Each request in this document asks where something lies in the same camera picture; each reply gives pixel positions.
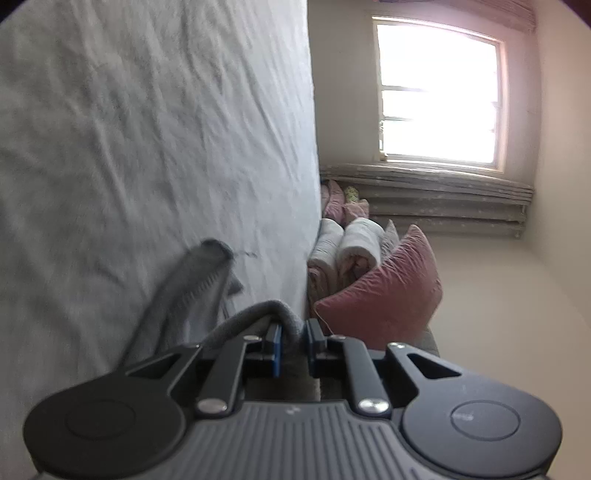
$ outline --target window frame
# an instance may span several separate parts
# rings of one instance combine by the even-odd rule
[[[443,167],[455,167],[460,169],[469,170],[485,170],[503,173],[505,171],[505,160],[506,160],[506,149],[507,149],[507,136],[508,136],[508,105],[509,105],[509,89],[507,80],[507,55],[506,55],[506,44],[502,40],[498,40],[493,37],[489,37],[484,34],[479,34],[463,28],[453,27],[451,25],[444,25],[436,22],[428,22],[423,20],[414,20],[410,18],[400,17],[388,17],[383,15],[372,15],[372,30],[374,35],[374,54],[375,54],[375,65],[376,65],[376,86],[378,88],[378,146],[384,144],[383,136],[383,120],[397,120],[396,117],[384,118],[384,106],[382,104],[382,91],[384,90],[401,90],[401,91],[424,91],[420,89],[406,88],[406,87],[392,87],[390,85],[382,85],[381,78],[381,66],[380,66],[380,51],[378,42],[378,25],[422,25],[426,27],[442,28],[445,30],[454,31],[461,33],[467,37],[473,38],[474,40],[483,41],[489,43],[496,48],[496,61],[497,61],[497,75],[498,75],[498,101],[496,102],[496,123],[495,123],[495,152],[493,162],[489,164],[478,164],[468,162],[454,162],[449,158],[433,158],[433,157],[422,157],[419,155],[398,155],[388,154],[385,156],[385,152],[380,150],[380,160],[389,163],[401,163],[401,164],[422,164],[431,166],[443,166]]]

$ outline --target pink pillow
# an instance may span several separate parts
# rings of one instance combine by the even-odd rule
[[[343,223],[343,205],[345,204],[345,194],[338,183],[329,180],[329,202],[324,209],[324,218],[330,218],[339,225]]]
[[[320,185],[320,209],[324,213],[326,206],[329,204],[330,192],[326,185]]]
[[[388,342],[416,340],[442,295],[431,246],[421,229],[411,225],[382,265],[314,303],[314,311],[334,333],[382,350]]]
[[[350,224],[356,218],[369,218],[369,202],[360,200],[357,203],[345,203],[343,211],[345,213],[345,225]]]

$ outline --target black clip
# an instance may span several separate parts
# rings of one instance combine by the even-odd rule
[[[392,407],[365,344],[343,335],[324,337],[318,320],[307,322],[310,375],[347,380],[351,410],[364,417],[390,418]]]

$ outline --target metal screw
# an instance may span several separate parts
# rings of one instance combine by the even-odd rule
[[[381,398],[364,398],[358,406],[365,413],[384,413],[390,404]]]
[[[220,398],[204,398],[197,402],[197,408],[203,413],[216,414],[226,411],[228,404]]]

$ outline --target window pane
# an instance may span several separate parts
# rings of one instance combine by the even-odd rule
[[[462,96],[439,93],[382,91],[384,116],[396,116],[436,124],[454,122],[469,129],[494,131],[496,107]]]
[[[490,164],[495,154],[493,132],[437,121],[384,121],[387,154]]]
[[[498,101],[496,46],[423,25],[377,25],[383,85]]]

